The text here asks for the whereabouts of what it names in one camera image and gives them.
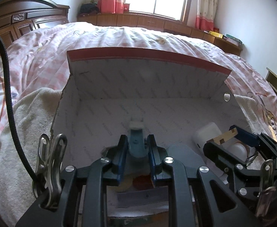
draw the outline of wooden shelf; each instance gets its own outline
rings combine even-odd
[[[202,30],[184,25],[178,20],[172,20],[159,16],[140,13],[81,15],[78,16],[78,21],[88,22],[95,26],[143,27],[150,30],[168,32],[174,35],[199,38],[219,47],[225,53],[237,56],[239,56],[242,51],[242,48],[224,39],[205,33]]]

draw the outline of cartoon print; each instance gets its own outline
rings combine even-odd
[[[272,126],[273,130],[274,130],[274,134],[277,138],[277,122],[275,121],[275,117],[274,115],[267,110],[267,120],[270,126]]]
[[[252,92],[248,92],[247,93],[247,97],[250,97],[252,99],[254,99],[256,101],[256,104],[257,104],[257,109],[258,109],[258,104],[262,107],[262,118],[263,120],[265,121],[265,123],[268,125],[268,126],[271,126],[273,131],[274,131],[274,134],[277,138],[277,121],[276,121],[276,118],[275,116],[272,114],[271,111],[269,111],[266,107],[265,107],[265,104],[262,100],[262,96],[266,97],[266,95],[263,95],[261,93],[256,93],[256,95]]]

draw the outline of wooden headboard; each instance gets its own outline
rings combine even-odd
[[[2,0],[0,36],[7,48],[30,31],[68,23],[69,9],[51,0]]]

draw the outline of red stripe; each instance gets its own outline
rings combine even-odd
[[[213,21],[207,21],[204,18],[196,17],[195,28],[200,29],[200,30],[204,30],[204,31],[213,31],[214,22]]]
[[[144,48],[125,48],[125,47],[101,47],[101,48],[87,48],[67,51],[67,58],[69,63],[79,60],[91,60],[91,59],[105,59],[105,58],[124,58],[124,59],[148,59],[174,62],[183,65],[194,66],[197,68],[203,68],[212,72],[221,72],[224,74],[230,74],[231,70],[212,63],[210,61],[202,60],[189,55],[144,49]]]
[[[98,7],[101,13],[123,13],[124,3],[118,0],[99,0]]]

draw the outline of white towel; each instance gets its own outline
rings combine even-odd
[[[256,101],[253,98],[247,97],[247,96],[239,96],[234,95],[243,114],[245,115],[246,120],[248,121],[248,124],[250,125],[251,131],[253,133],[265,133],[265,128],[261,125],[258,116],[256,115],[257,112],[257,104]],[[253,170],[260,170],[260,167],[262,163],[265,160],[261,155],[258,155],[256,159],[253,161],[253,163],[248,167],[248,169]]]
[[[61,90],[41,88],[14,105],[20,143],[33,170],[39,137],[42,133],[50,136],[61,93]],[[9,227],[15,226],[34,200],[32,180],[17,154],[7,125],[0,137],[0,215]]]

